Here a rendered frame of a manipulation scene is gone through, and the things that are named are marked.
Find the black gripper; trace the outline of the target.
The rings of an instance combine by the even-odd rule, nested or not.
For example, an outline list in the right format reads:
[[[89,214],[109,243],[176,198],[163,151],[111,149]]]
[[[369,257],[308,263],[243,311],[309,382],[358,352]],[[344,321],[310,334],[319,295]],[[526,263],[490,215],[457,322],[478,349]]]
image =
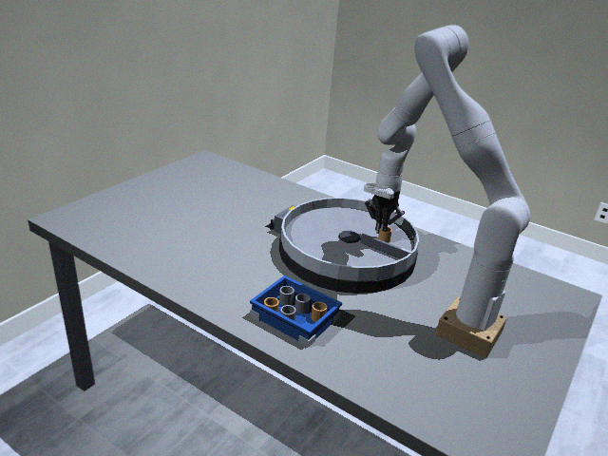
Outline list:
[[[396,220],[402,217],[405,214],[405,211],[402,211],[399,208],[398,200],[400,196],[400,191],[394,192],[392,199],[386,199],[383,197],[375,196],[376,195],[374,195],[372,199],[368,199],[367,201],[365,201],[365,204],[367,206],[371,218],[376,220],[375,231],[377,234],[379,234],[380,227],[382,231],[387,232],[388,225],[393,224]],[[395,210],[395,217],[390,219],[391,213]]]

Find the grey metal bushing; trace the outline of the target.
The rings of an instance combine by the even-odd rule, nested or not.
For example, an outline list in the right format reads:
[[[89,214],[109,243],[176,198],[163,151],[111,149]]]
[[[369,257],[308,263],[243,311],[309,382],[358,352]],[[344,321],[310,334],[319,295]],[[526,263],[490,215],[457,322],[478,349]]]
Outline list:
[[[285,305],[281,308],[280,313],[286,317],[295,321],[295,307],[291,305]]]
[[[307,294],[297,294],[294,307],[297,313],[306,314],[310,309],[310,296]]]
[[[279,303],[281,305],[292,305],[294,303],[294,288],[283,286],[279,291]]]

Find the bronze bushing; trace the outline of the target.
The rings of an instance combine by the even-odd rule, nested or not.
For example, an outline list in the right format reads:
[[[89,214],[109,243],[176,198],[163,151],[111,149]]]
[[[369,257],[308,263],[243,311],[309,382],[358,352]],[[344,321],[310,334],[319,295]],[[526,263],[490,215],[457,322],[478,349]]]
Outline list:
[[[378,239],[385,241],[385,242],[390,242],[391,232],[392,232],[392,229],[390,227],[388,227],[387,232],[382,231],[381,227],[380,227]]]
[[[312,321],[317,322],[327,313],[327,305],[323,302],[315,302],[312,307]]]
[[[279,301],[278,299],[274,298],[274,297],[268,297],[264,300],[264,306],[278,312],[278,305],[279,305]]]

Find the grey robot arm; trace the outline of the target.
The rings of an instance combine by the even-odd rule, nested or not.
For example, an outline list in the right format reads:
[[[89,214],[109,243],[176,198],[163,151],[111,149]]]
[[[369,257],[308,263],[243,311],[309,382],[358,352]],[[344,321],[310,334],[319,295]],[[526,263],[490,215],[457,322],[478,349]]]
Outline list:
[[[455,25],[425,32],[416,39],[415,57],[422,73],[379,124],[379,141],[396,145],[382,152],[376,183],[366,183],[364,191],[386,199],[400,191],[405,159],[416,136],[415,124],[434,95],[461,158],[481,181],[490,203],[479,223],[456,311],[461,322],[486,331],[496,322],[502,306],[514,249],[529,224],[530,210],[487,113],[461,90],[452,75],[466,57],[468,45],[466,32]]]

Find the blue plastic crate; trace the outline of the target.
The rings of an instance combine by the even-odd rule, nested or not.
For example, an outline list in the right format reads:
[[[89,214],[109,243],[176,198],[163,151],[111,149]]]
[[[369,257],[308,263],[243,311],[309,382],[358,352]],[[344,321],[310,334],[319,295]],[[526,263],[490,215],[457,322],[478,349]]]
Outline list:
[[[294,288],[294,303],[291,306],[295,306],[296,295],[306,294],[310,296],[309,311],[307,313],[295,312],[295,321],[280,313],[281,308],[284,306],[280,303],[278,305],[278,312],[264,306],[264,300],[268,297],[274,297],[279,301],[279,291],[283,286]],[[315,302],[323,302],[327,305],[327,313],[316,323],[311,319],[312,307]],[[255,296],[250,300],[250,303],[252,304],[252,309],[250,310],[251,317],[289,335],[308,348],[320,334],[339,319],[338,300],[322,294],[287,276],[283,276],[270,287]]]

